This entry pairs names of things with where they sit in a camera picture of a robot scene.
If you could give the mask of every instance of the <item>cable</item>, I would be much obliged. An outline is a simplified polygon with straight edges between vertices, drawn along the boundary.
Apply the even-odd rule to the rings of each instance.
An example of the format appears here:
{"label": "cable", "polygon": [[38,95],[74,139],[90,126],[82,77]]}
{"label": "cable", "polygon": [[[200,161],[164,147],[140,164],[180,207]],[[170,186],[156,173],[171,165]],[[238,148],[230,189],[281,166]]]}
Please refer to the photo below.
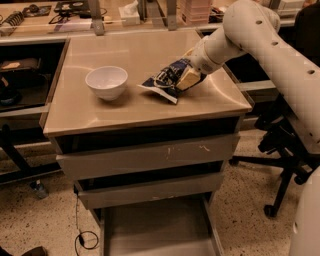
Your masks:
{"label": "cable", "polygon": [[[84,234],[92,234],[93,236],[95,236],[96,238],[96,243],[93,245],[93,246],[86,246],[85,245],[85,241],[84,241],[84,238],[83,238],[83,235]],[[83,232],[80,232],[79,235],[77,235],[76,239],[74,240],[74,249],[76,251],[76,254],[77,256],[79,256],[79,253],[78,253],[78,250],[77,250],[77,240],[79,240],[79,243],[80,245],[86,249],[86,250],[94,250],[97,248],[98,244],[99,244],[99,237],[96,235],[96,233],[92,232],[92,231],[83,231]]]}
{"label": "cable", "polygon": [[[79,197],[77,194],[76,207],[75,207],[76,208],[76,217],[75,218],[76,218],[76,227],[79,230],[79,235],[77,235],[77,237],[74,240],[74,250],[75,250],[77,256],[79,256],[78,249],[77,249],[77,241],[78,240],[79,240],[80,245],[86,250],[94,250],[97,248],[97,246],[99,244],[99,237],[97,236],[96,233],[94,233],[93,231],[83,231],[83,232],[80,231],[79,226],[78,226],[78,205],[79,205]],[[85,240],[83,238],[84,234],[92,234],[96,238],[96,243],[93,246],[86,246]]]}

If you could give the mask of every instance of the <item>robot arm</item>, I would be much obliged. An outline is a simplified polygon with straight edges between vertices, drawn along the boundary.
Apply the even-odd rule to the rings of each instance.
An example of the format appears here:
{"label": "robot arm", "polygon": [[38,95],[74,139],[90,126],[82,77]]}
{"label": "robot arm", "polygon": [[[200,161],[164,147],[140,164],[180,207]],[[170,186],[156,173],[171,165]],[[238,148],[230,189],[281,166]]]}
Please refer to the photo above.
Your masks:
{"label": "robot arm", "polygon": [[[320,69],[274,29],[274,16],[251,0],[238,0],[223,18],[223,30],[201,40],[189,59],[200,73],[210,74],[242,52],[253,56],[275,84],[313,140],[320,143]],[[291,256],[318,255],[320,167],[305,184],[291,237]]]}
{"label": "robot arm", "polygon": [[223,26],[203,38],[190,56],[191,66],[210,74],[231,58],[249,53],[316,143],[320,143],[320,69],[278,35],[279,18],[252,0],[238,0],[226,11]]}

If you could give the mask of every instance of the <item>floor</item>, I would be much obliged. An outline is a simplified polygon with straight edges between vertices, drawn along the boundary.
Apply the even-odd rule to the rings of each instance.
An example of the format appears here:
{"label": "floor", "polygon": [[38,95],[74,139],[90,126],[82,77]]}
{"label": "floor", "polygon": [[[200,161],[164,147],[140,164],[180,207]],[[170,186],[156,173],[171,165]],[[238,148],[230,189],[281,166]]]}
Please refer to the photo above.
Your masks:
{"label": "floor", "polygon": [[[242,129],[236,149],[237,155],[261,154],[257,145],[263,133]],[[19,150],[32,165],[48,158],[54,159],[50,144],[21,147]],[[12,170],[10,160],[0,152],[0,169]],[[302,186],[291,184],[277,218],[263,213],[266,203],[272,203],[279,185],[279,169],[239,163],[226,165],[225,178],[210,205],[212,217],[226,256],[288,255],[291,227]],[[0,246],[20,256],[36,247],[44,246],[48,255],[99,255],[99,245],[86,250],[75,243],[81,231],[98,236],[99,227],[91,214],[77,202],[72,182],[62,172],[41,177],[49,196],[38,199],[30,189],[32,180],[24,180],[0,187]],[[94,234],[84,234],[85,245],[97,242]]]}

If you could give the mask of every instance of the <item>drawer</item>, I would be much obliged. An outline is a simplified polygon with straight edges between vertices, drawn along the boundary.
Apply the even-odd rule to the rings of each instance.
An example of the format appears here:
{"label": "drawer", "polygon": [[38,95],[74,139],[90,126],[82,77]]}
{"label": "drawer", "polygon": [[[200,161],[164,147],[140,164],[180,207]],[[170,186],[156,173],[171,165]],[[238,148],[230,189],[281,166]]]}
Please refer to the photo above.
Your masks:
{"label": "drawer", "polygon": [[[151,174],[149,177],[152,177],[152,179],[146,182],[137,182],[137,180],[132,179],[131,183],[115,186],[111,181],[109,186],[104,188],[79,192],[79,198],[86,209],[98,209],[213,192],[219,189],[223,180],[222,173],[212,173],[210,169],[203,171],[200,169],[201,167],[190,173],[190,170],[186,168],[165,170],[175,171],[175,174],[179,171],[180,173],[185,171],[183,172],[184,175],[176,175],[176,178],[171,179],[155,179],[154,176],[159,176],[159,174]],[[148,177],[147,172],[142,173],[142,175]]]}
{"label": "drawer", "polygon": [[102,210],[102,255],[223,255],[208,204],[201,196]]}
{"label": "drawer", "polygon": [[218,135],[58,155],[57,160],[69,179],[83,180],[228,160],[238,140],[238,135]]}
{"label": "drawer", "polygon": [[68,42],[62,39],[37,43],[21,41],[17,44],[1,43],[1,47],[0,63],[34,58],[39,61],[39,69],[2,72],[20,93],[21,99],[14,105],[0,106],[0,126],[6,124],[11,130],[43,128]]}

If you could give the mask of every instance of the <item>table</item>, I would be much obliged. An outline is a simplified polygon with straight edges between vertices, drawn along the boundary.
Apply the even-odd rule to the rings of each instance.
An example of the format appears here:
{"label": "table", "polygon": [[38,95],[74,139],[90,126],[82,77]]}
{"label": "table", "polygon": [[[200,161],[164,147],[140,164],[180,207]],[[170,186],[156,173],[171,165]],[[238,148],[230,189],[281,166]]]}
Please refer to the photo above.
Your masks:
{"label": "table", "polygon": [[[199,39],[191,30],[70,39],[44,134],[102,230],[108,209],[196,194],[210,203],[219,188],[251,109],[226,72],[208,76],[177,105],[137,86]],[[129,74],[114,102],[98,99],[84,80],[105,65]]]}

